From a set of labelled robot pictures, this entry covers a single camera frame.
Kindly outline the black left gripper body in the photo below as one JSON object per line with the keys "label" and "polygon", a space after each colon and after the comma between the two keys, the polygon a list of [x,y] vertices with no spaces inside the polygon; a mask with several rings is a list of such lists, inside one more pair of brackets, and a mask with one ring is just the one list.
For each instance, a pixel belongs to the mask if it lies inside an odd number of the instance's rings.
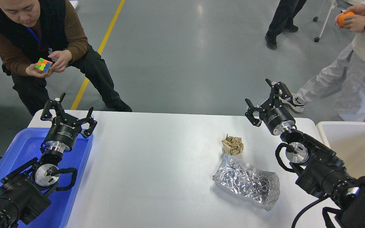
{"label": "black left gripper body", "polygon": [[46,147],[60,147],[60,152],[69,152],[73,149],[78,134],[81,132],[81,125],[76,124],[78,120],[69,114],[56,116],[52,120],[52,127],[44,140]]}

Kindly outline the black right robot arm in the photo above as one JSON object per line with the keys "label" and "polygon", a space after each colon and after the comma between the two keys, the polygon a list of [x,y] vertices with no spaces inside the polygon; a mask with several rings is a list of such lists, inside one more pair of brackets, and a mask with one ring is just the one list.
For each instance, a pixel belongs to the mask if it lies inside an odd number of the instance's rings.
{"label": "black right robot arm", "polygon": [[278,164],[286,171],[296,173],[296,184],[317,198],[294,218],[294,228],[304,212],[330,198],[338,209],[324,207],[325,226],[333,228],[330,213],[342,228],[365,228],[365,176],[353,178],[347,172],[336,152],[310,135],[299,131],[294,117],[283,105],[292,98],[287,86],[266,79],[271,88],[268,99],[255,107],[245,99],[248,110],[245,116],[254,126],[265,123],[272,135],[280,136],[282,143],[275,150]]}

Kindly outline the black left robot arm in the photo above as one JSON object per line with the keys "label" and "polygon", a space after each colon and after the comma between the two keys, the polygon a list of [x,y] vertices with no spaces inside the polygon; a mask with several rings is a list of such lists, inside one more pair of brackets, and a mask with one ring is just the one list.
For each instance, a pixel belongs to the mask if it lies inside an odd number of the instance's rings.
{"label": "black left robot arm", "polygon": [[51,205],[55,191],[70,190],[76,184],[77,168],[59,168],[65,152],[72,151],[77,137],[92,136],[97,125],[91,107],[85,118],[77,118],[62,107],[63,93],[46,102],[40,119],[50,121],[41,143],[41,156],[35,157],[1,179],[0,228],[16,228],[18,222],[29,224]]}

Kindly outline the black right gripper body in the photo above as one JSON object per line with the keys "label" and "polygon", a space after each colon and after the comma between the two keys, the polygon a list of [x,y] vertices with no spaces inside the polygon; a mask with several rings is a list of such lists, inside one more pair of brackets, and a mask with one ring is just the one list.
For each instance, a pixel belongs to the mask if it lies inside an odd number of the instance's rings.
{"label": "black right gripper body", "polygon": [[295,128],[295,119],[281,101],[265,101],[261,105],[260,119],[272,135],[279,136],[284,131]]}

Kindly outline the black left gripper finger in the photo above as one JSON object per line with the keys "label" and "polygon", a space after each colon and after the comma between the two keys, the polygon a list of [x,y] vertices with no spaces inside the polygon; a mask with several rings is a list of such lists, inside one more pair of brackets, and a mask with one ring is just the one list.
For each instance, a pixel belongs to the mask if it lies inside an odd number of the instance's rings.
{"label": "black left gripper finger", "polygon": [[[83,138],[89,138],[92,135],[92,133],[93,133],[93,131],[94,131],[96,125],[97,125],[97,121],[94,120],[94,118],[92,117],[93,110],[94,110],[94,108],[91,107],[88,110],[88,113],[87,113],[85,118],[76,119],[74,121],[74,127],[75,127],[74,130],[75,130],[75,132],[77,134],[81,134],[81,136]],[[83,124],[88,124],[88,128],[83,130],[83,128],[82,128]]]}
{"label": "black left gripper finger", "polygon": [[[66,93],[63,92],[59,98],[46,102],[40,118],[42,121],[54,121],[56,118],[61,118],[62,121],[67,121],[67,114],[65,113],[65,110],[61,104],[62,100],[65,98],[65,95]],[[50,112],[52,109],[55,110],[55,117],[53,117],[52,113]]]}

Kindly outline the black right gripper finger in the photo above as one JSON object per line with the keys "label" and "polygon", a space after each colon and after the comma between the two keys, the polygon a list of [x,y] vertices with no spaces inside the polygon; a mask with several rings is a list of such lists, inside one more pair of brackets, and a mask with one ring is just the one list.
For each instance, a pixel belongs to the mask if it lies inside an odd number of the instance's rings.
{"label": "black right gripper finger", "polygon": [[280,105],[283,105],[284,101],[290,101],[293,99],[293,95],[284,83],[275,83],[269,79],[265,79],[265,81],[271,87],[271,92],[267,100],[269,107],[278,108]]}
{"label": "black right gripper finger", "polygon": [[248,109],[245,112],[245,116],[250,121],[250,123],[252,123],[253,126],[260,127],[260,125],[262,124],[262,120],[260,118],[255,118],[254,112],[263,112],[263,108],[255,107],[248,98],[245,98],[245,102],[248,106]]}

